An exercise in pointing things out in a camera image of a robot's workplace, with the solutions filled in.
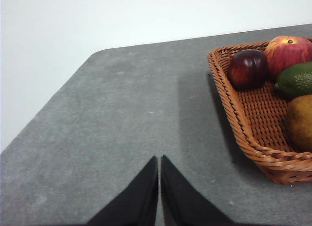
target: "basket rim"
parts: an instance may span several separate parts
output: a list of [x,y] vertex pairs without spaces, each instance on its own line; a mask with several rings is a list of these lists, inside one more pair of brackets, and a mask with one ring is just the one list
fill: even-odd
[[269,41],[270,40],[242,43],[215,48],[210,51],[207,56],[209,67],[236,142],[244,154],[252,159],[257,165],[272,170],[310,172],[312,171],[312,152],[287,152],[261,146],[255,141],[249,125],[245,122],[245,115],[238,109],[238,104],[241,104],[241,102],[232,97],[229,85],[226,83],[226,76],[221,73],[223,70],[218,63],[217,53],[223,51],[239,51],[249,48],[253,49],[255,47],[266,47]]

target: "red apple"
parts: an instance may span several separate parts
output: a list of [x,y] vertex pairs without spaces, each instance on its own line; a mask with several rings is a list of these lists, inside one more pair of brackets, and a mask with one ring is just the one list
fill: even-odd
[[312,42],[302,37],[279,36],[270,41],[264,54],[268,58],[269,78],[275,80],[287,67],[312,61]]
[[267,57],[260,50],[242,50],[231,59],[228,79],[236,90],[258,88],[263,85],[267,75]]

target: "green avocado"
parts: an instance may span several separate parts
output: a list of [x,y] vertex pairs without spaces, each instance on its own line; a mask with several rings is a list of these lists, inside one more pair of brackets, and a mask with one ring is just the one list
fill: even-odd
[[278,75],[275,87],[289,99],[312,94],[312,62],[286,68]]

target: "table surface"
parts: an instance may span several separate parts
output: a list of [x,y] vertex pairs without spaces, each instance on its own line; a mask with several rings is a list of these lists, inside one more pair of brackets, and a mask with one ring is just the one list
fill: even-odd
[[164,154],[236,222],[312,225],[312,183],[275,184],[244,156],[207,62],[216,47],[311,34],[307,24],[94,53],[1,153],[1,225],[85,223]]

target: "woven basket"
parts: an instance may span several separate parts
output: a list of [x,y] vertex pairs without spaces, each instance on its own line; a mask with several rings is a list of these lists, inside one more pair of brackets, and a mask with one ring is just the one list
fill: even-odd
[[277,95],[271,82],[258,89],[236,91],[227,79],[233,54],[244,49],[263,51],[268,43],[214,49],[208,54],[209,67],[236,142],[244,154],[276,183],[312,181],[312,153],[296,150],[284,126],[289,101]]

